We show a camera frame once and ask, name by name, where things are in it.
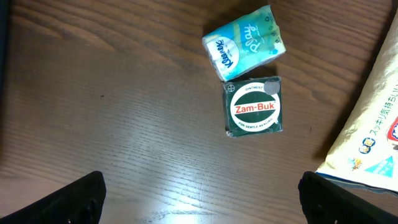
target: dark brown wooden surface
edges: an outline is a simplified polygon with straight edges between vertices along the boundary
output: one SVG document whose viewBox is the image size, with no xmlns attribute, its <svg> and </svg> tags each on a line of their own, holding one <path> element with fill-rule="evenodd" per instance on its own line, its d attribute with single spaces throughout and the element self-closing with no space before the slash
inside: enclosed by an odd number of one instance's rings
<svg viewBox="0 0 398 224">
<path fill-rule="evenodd" d="M 85 174 L 102 223 L 305 223 L 322 163 L 394 16 L 391 0 L 274 0 L 284 132 L 230 139 L 203 34 L 265 1 L 14 0 L 2 93 L 0 217 Z M 389 194 L 351 190 L 398 214 Z"/>
</svg>

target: bayer cross logo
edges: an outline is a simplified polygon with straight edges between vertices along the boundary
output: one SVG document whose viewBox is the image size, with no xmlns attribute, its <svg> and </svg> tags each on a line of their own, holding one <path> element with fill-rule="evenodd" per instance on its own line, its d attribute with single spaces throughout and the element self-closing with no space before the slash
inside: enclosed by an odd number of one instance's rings
<svg viewBox="0 0 398 224">
<path fill-rule="evenodd" d="M 227 89 L 230 93 L 232 93 L 233 91 L 235 91 L 235 86 L 234 86 L 234 85 L 229 85 L 226 89 Z"/>
</svg>

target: white circle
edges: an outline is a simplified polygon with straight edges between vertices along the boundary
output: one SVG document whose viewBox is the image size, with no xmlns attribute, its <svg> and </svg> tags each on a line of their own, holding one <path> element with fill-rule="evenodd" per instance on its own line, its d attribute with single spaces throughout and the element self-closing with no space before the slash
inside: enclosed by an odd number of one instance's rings
<svg viewBox="0 0 398 224">
<path fill-rule="evenodd" d="M 278 96 L 278 94 L 274 94 L 271 96 L 275 99 L 275 111 L 268 118 L 266 118 L 262 121 L 256 122 L 256 123 L 248 123 L 248 122 L 242 121 L 238 117 L 236 117 L 236 112 L 234 110 L 232 110 L 232 108 L 235 106 L 235 103 L 238 101 L 238 99 L 240 99 L 240 97 L 242 97 L 246 93 L 251 93 L 254 91 L 259 91 L 259 92 L 262 92 L 265 94 L 264 84 L 255 82 L 255 83 L 249 83 L 247 85 L 242 86 L 232 97 L 231 105 L 229 108 L 229 110 L 231 112 L 232 119 L 235 122 L 235 124 L 238 125 L 239 128 L 241 128 L 245 131 L 249 131 L 249 132 L 258 132 L 258 131 L 263 131 L 263 130 L 269 128 L 273 123 L 278 122 L 278 116 L 280 113 L 279 96 Z"/>
</svg>

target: kleenex logo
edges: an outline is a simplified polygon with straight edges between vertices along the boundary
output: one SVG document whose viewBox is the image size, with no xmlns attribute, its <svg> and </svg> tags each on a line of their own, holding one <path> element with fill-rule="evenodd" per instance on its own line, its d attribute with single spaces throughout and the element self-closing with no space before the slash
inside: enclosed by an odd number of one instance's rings
<svg viewBox="0 0 398 224">
<path fill-rule="evenodd" d="M 227 37 L 215 37 L 206 44 L 211 62 L 220 76 L 233 72 L 239 63 L 239 48 L 234 40 Z"/>
<path fill-rule="evenodd" d="M 224 50 L 224 40 L 218 40 L 216 44 L 217 50 L 220 52 L 221 58 L 223 59 L 222 63 L 229 68 L 234 62 L 229 59 L 228 54 Z"/>
</svg>

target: gray sticker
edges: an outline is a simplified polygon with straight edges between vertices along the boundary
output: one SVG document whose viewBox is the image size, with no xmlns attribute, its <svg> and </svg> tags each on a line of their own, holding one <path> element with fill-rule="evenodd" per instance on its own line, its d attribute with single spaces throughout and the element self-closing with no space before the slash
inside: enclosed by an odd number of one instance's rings
<svg viewBox="0 0 398 224">
<path fill-rule="evenodd" d="M 277 94 L 280 90 L 280 82 L 265 82 L 264 91 L 268 95 Z"/>
</svg>

